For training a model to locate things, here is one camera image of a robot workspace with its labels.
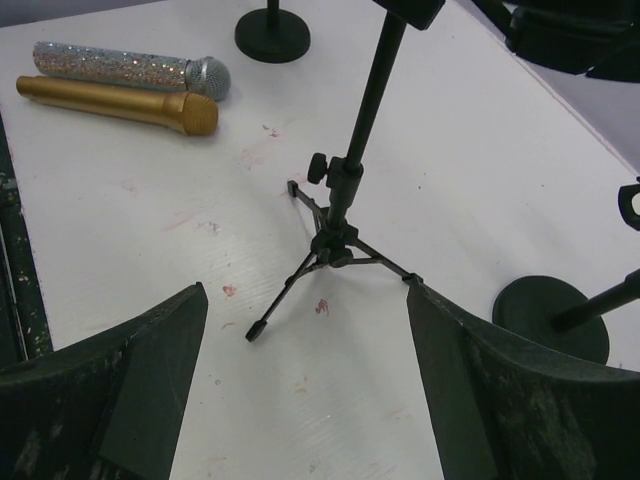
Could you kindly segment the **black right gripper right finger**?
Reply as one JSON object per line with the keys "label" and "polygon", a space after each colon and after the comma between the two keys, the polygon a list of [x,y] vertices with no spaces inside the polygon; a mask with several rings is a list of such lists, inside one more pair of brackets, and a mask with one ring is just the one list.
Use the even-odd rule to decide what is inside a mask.
{"label": "black right gripper right finger", "polygon": [[448,479],[635,479],[639,375],[540,346],[412,281],[407,308]]}

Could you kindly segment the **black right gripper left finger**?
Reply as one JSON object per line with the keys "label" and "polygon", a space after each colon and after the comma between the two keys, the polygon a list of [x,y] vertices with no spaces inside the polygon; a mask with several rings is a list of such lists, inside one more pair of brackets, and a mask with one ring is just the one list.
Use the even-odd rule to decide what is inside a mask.
{"label": "black right gripper left finger", "polygon": [[167,479],[204,334],[201,283],[1,371],[4,479]]}

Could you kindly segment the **black round-base clip stand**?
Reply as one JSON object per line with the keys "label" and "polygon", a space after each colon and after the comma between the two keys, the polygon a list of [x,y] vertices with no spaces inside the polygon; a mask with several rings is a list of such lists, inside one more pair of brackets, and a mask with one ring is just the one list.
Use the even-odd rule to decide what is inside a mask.
{"label": "black round-base clip stand", "polygon": [[588,298],[569,283],[530,275],[498,294],[492,323],[546,348],[604,365],[610,341],[602,316],[639,299],[639,272]]}

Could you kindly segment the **black tripod microphone stand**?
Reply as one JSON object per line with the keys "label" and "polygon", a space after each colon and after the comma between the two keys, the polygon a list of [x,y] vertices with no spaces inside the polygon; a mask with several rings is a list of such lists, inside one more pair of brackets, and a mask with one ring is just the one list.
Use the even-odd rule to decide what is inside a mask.
{"label": "black tripod microphone stand", "polygon": [[324,182],[329,189],[329,205],[319,206],[306,195],[294,180],[287,182],[287,192],[299,199],[313,215],[315,236],[309,253],[296,271],[290,275],[283,289],[259,320],[253,323],[245,338],[255,341],[268,324],[269,317],[289,293],[297,280],[324,267],[342,268],[349,265],[382,264],[404,283],[418,282],[421,277],[410,273],[358,238],[358,229],[346,220],[349,208],[364,175],[361,164],[385,88],[407,26],[427,29],[444,6],[442,1],[380,1],[385,11],[376,52],[359,107],[351,140],[344,158],[328,159],[322,153],[312,156],[307,181],[317,185]]}

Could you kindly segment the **gold microphone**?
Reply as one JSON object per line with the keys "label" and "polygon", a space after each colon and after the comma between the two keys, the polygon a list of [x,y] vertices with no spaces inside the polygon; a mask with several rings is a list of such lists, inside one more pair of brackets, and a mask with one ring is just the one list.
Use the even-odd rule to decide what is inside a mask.
{"label": "gold microphone", "polygon": [[161,125],[188,136],[214,134],[216,102],[191,92],[158,92],[45,76],[20,76],[18,93],[37,103]]}

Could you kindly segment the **glitter silver-head microphone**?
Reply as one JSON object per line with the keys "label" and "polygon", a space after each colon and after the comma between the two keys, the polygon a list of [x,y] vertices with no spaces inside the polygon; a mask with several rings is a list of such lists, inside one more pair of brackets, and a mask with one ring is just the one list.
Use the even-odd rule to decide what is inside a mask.
{"label": "glitter silver-head microphone", "polygon": [[193,92],[221,101],[231,75],[219,60],[187,59],[40,41],[33,47],[37,70],[48,76],[169,92]]}

